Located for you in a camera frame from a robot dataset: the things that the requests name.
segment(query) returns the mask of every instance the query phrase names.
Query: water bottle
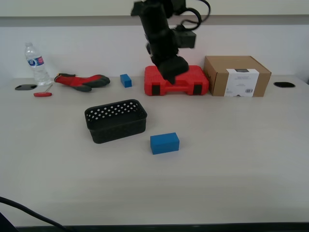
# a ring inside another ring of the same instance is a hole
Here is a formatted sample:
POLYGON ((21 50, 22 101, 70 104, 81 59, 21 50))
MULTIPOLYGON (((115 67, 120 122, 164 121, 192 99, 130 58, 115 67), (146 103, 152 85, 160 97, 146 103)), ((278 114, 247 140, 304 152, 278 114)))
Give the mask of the water bottle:
POLYGON ((34 80, 37 84, 39 86, 50 85, 52 81, 45 69, 44 60, 32 43, 26 43, 25 56, 33 71, 34 80))

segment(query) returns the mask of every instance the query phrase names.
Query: perforated basket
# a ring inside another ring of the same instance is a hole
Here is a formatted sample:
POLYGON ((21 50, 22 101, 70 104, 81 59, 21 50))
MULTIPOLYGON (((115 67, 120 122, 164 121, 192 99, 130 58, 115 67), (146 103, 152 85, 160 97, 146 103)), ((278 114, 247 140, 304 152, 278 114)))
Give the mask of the perforated basket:
POLYGON ((147 113, 138 100, 126 100, 95 106, 85 111, 87 127, 93 142, 108 141, 143 133, 147 113))

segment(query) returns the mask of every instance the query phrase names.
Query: blue block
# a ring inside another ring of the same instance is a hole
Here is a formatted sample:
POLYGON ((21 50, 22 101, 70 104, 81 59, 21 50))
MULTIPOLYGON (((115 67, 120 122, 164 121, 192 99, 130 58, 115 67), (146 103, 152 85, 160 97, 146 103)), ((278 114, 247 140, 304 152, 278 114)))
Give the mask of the blue block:
POLYGON ((179 143, 176 133, 150 136, 150 147, 154 155, 178 151, 179 143))
POLYGON ((121 83, 124 85, 125 88, 132 87, 132 80, 128 76, 128 74, 120 75, 120 80, 121 80, 121 83))

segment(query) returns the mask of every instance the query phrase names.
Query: work glove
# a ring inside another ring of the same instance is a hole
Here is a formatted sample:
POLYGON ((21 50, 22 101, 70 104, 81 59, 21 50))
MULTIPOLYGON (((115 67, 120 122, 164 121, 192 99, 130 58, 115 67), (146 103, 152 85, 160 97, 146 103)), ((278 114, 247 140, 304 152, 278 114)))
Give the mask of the work glove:
POLYGON ((99 88, 108 85, 111 81, 103 75, 94 75, 88 78, 77 77, 66 73, 59 73, 55 82, 70 86, 81 92, 90 92, 92 88, 99 88))

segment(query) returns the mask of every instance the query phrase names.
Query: robotic arm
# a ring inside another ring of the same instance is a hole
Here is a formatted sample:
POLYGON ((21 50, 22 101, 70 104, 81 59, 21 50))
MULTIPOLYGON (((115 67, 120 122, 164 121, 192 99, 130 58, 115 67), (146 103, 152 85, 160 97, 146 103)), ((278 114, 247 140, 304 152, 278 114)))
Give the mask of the robotic arm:
POLYGON ((211 13, 211 6, 206 0, 199 0, 209 8, 209 13, 202 19, 200 13, 186 7, 185 0, 146 0, 134 3, 131 16, 139 16, 143 25, 148 44, 146 46, 152 62, 157 66, 164 79, 171 84, 175 77, 189 70, 184 58, 179 57, 178 48, 194 48, 196 34, 192 32, 206 21, 211 13), (169 28, 167 19, 173 15, 192 12, 198 21, 185 19, 174 29, 169 28), (186 28, 183 24, 196 24, 193 28, 186 28))

